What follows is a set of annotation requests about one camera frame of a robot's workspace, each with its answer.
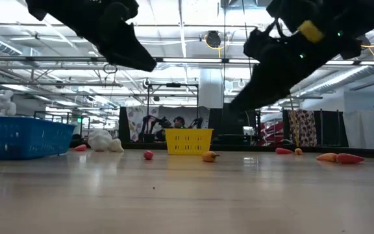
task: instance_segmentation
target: person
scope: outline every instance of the person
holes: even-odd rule
[[[186,121],[184,121],[184,118],[181,116],[178,116],[174,119],[174,128],[183,129],[186,128],[184,125],[186,124]]]

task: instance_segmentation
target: white plush bunny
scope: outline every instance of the white plush bunny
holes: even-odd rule
[[[0,90],[0,116],[15,116],[17,113],[17,106],[11,102],[11,97],[14,95],[11,90]]]

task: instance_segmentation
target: white stuffed toy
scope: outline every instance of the white stuffed toy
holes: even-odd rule
[[[11,97],[14,95],[11,90],[0,90],[0,116],[15,116],[17,113],[17,106],[11,102]]]
[[[96,129],[89,134],[88,144],[94,151],[106,151],[112,143],[112,136],[106,130]]]
[[[112,140],[112,143],[109,146],[109,150],[112,151],[112,152],[123,153],[121,140],[120,139]]]

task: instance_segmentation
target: black equipment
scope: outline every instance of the black equipment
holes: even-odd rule
[[[270,105],[336,55],[357,57],[361,40],[374,29],[374,0],[272,0],[266,9],[275,18],[262,32],[251,32],[243,53],[260,62],[247,86],[232,101],[235,111]],[[278,19],[294,33],[285,36]],[[269,32],[276,27],[280,38]]]
[[[196,118],[195,120],[193,120],[193,122],[190,124],[190,126],[188,126],[188,128],[192,129],[192,128],[196,127],[197,129],[200,129],[202,124],[203,124],[203,118],[202,117]]]
[[[26,0],[30,14],[42,21],[47,13],[77,36],[96,46],[113,65],[151,72],[155,59],[125,22],[138,14],[135,0]]]
[[[147,124],[150,119],[153,119],[153,121],[151,122],[149,130],[145,132],[145,128],[147,127]],[[162,129],[154,135],[153,129],[157,123],[162,127]],[[158,141],[165,141],[164,129],[166,128],[172,128],[171,122],[168,121],[166,117],[160,119],[151,115],[147,115],[142,119],[142,128],[141,133],[138,135],[138,139],[140,142],[153,143],[155,141],[155,137],[157,137]]]

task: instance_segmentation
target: yellow label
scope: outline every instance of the yellow label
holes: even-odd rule
[[[317,43],[324,37],[324,34],[310,20],[304,21],[298,30],[312,43]]]

